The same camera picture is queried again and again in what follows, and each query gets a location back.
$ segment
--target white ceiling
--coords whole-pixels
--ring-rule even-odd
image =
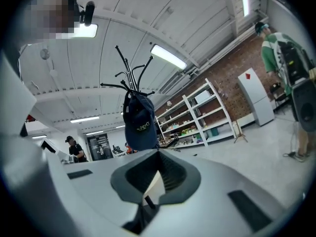
[[[78,0],[85,6],[90,0]],[[83,132],[111,129],[123,124],[124,91],[100,89],[100,83],[119,84],[124,71],[115,45],[131,67],[145,64],[153,44],[159,44],[192,67],[199,68],[258,19],[260,0],[249,0],[251,13],[243,16],[242,0],[92,0],[96,9],[93,24],[95,38],[58,39],[27,46],[20,63],[23,81],[38,98],[36,109],[46,123],[60,130],[78,128]],[[50,58],[40,57],[47,48]],[[58,90],[50,70],[58,72]],[[136,79],[141,69],[136,71]],[[168,94],[159,90],[174,75],[175,66],[155,57],[141,80],[144,92],[155,90],[156,105]],[[99,120],[71,124],[69,120],[100,115]]]

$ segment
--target refrigerator door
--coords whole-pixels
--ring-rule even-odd
[[[253,108],[255,110],[254,116],[258,125],[264,125],[274,120],[275,114],[268,97],[253,104]]]
[[[267,93],[253,69],[248,69],[242,73],[238,77],[238,82],[249,104],[257,103],[264,97],[267,97]]]

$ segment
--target white box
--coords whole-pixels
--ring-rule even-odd
[[[210,96],[211,96],[211,94],[207,90],[205,90],[202,93],[200,93],[199,95],[197,95],[195,97],[195,100],[197,103],[200,103],[200,102],[204,101],[205,99],[209,98]]]

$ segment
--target white floor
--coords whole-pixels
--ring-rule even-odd
[[[249,143],[239,138],[181,149],[180,154],[213,160],[230,166],[272,194],[283,206],[289,207],[308,189],[316,167],[315,152],[306,162],[298,162],[282,155],[297,149],[294,119],[291,110],[284,107],[276,119],[259,127],[254,124],[243,129]]]

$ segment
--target brick wall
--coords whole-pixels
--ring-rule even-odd
[[[221,89],[225,93],[225,98],[222,98],[222,100],[232,120],[236,120],[250,114],[250,106],[248,105],[237,82],[238,76],[246,70],[253,68],[270,98],[271,95],[269,94],[269,87],[276,81],[279,81],[277,77],[270,77],[265,72],[264,64],[261,58],[261,45],[262,40],[260,38],[257,36],[251,36],[228,53],[224,58],[199,75],[198,78],[187,85],[185,89],[177,93],[170,101],[173,105],[175,105],[182,100],[182,95],[189,95],[198,89],[205,83],[205,78],[207,78],[214,85],[217,91],[218,86],[215,81],[220,85]],[[205,104],[199,110],[201,113],[207,113],[218,107],[218,101],[214,100]],[[168,109],[168,107],[164,104],[156,111],[156,115],[159,116],[166,109]],[[224,117],[224,113],[219,111],[206,117],[204,120],[207,124],[209,124],[223,119]]]

